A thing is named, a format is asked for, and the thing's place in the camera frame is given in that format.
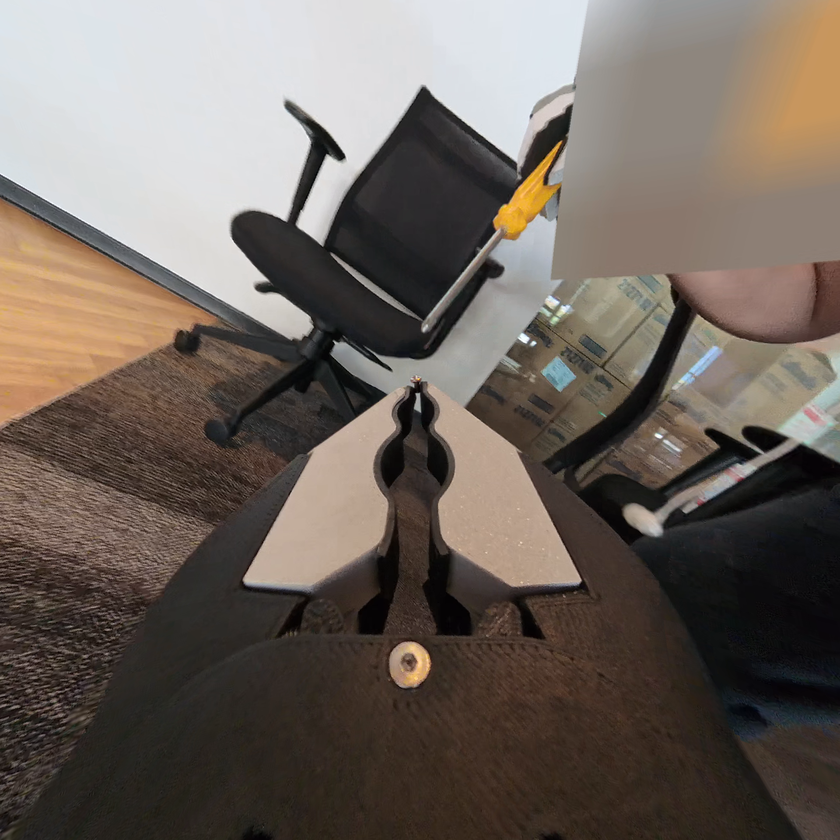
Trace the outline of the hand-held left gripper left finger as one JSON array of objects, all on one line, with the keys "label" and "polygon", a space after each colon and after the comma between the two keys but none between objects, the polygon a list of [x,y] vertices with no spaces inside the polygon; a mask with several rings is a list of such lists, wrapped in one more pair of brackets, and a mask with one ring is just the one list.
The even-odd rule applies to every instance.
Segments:
[{"label": "hand-held left gripper left finger", "polygon": [[390,600],[399,538],[392,486],[404,470],[415,390],[399,388],[308,455],[243,584],[333,602]]}]

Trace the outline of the black office chair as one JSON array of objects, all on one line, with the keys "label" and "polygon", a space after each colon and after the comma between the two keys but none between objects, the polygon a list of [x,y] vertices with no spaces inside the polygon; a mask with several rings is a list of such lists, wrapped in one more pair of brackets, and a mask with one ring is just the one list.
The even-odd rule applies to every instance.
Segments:
[{"label": "black office chair", "polygon": [[603,475],[586,484],[581,483],[578,473],[585,463],[622,443],[636,431],[652,415],[664,391],[678,351],[696,318],[695,313],[674,292],[671,295],[675,309],[665,336],[640,383],[613,413],[543,460],[626,543],[634,543],[646,536],[624,521],[622,510],[625,505],[637,503],[654,511],[678,492],[727,467],[767,453],[789,438],[798,438],[802,443],[788,455],[763,467],[696,510],[674,511],[665,522],[664,533],[680,524],[752,508],[782,495],[825,485],[830,479],[838,477],[837,375],[830,391],[808,403],[778,430],[746,426],[742,430],[744,444],[738,444],[725,434],[714,433],[712,437],[719,448],[663,486],[646,486],[620,474]]},{"label": "black office chair", "polygon": [[477,260],[518,185],[517,164],[426,87],[345,193],[322,244],[298,219],[325,159],[342,162],[345,154],[296,103],[284,107],[310,140],[288,218],[248,210],[233,218],[230,235],[264,278],[255,289],[305,312],[311,330],[284,339],[196,324],[175,335],[181,354],[209,338],[288,363],[247,403],[207,421],[205,436],[220,446],[270,401],[314,382],[353,421],[382,396],[333,357],[336,343],[387,371],[383,357],[425,361],[504,271],[490,257]]}]

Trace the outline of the person's right forearm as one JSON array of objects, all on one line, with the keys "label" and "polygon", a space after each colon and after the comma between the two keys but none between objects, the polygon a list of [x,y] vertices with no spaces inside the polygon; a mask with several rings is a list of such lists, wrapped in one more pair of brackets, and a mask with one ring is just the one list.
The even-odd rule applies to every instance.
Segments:
[{"label": "person's right forearm", "polygon": [[761,343],[809,343],[839,333],[839,262],[668,275],[692,310]]}]

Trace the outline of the person's dark trousers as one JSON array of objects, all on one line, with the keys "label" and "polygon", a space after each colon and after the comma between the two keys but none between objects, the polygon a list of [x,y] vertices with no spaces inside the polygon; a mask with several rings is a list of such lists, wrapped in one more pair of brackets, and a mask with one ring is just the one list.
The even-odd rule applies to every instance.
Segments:
[{"label": "person's dark trousers", "polygon": [[838,727],[837,480],[632,549],[686,625],[740,737]]}]

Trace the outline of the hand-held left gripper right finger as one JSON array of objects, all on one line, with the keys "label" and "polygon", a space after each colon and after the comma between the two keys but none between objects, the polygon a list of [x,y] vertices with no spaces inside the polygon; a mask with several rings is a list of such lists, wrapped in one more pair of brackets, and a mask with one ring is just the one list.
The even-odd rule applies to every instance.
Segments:
[{"label": "hand-held left gripper right finger", "polygon": [[417,396],[427,468],[439,490],[430,511],[430,574],[478,618],[498,603],[583,585],[520,451],[431,384]]}]

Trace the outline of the stack of cardboard boxes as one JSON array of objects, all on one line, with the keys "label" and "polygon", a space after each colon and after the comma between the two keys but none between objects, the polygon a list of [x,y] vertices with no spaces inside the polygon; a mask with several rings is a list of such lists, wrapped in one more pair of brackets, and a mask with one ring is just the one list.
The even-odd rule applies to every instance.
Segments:
[{"label": "stack of cardboard boxes", "polygon": [[[613,413],[641,382],[675,309],[664,276],[562,281],[467,405],[533,460]],[[652,415],[590,458],[582,484],[620,474],[661,487],[711,455],[721,433],[778,430],[837,381],[838,340],[756,343],[696,317]]]}]

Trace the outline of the white drawstring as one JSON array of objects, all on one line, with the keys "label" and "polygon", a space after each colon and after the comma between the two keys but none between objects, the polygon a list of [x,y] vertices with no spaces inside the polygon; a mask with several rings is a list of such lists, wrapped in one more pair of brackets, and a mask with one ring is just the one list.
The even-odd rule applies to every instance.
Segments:
[{"label": "white drawstring", "polygon": [[623,507],[624,521],[634,530],[644,536],[658,538],[665,530],[665,522],[677,510],[691,512],[718,497],[721,493],[735,487],[740,482],[751,477],[763,467],[788,455],[802,444],[798,438],[789,438],[749,461],[727,467],[707,479],[678,492],[668,499],[660,508],[651,511],[637,503],[630,503]]}]

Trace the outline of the orange handled screwdriver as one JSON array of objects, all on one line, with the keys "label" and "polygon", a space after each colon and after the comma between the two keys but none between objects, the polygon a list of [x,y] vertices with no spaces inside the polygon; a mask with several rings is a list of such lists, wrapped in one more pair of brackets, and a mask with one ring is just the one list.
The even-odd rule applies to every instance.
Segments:
[{"label": "orange handled screwdriver", "polygon": [[561,177],[556,183],[549,183],[552,173],[560,170],[564,163],[568,139],[558,142],[545,158],[534,168],[531,174],[517,187],[509,202],[502,205],[493,219],[493,234],[468,263],[455,283],[434,305],[421,324],[421,332],[434,331],[444,315],[451,309],[461,292],[467,288],[496,247],[503,240],[516,240],[530,223],[541,214],[553,196],[561,189]]}]

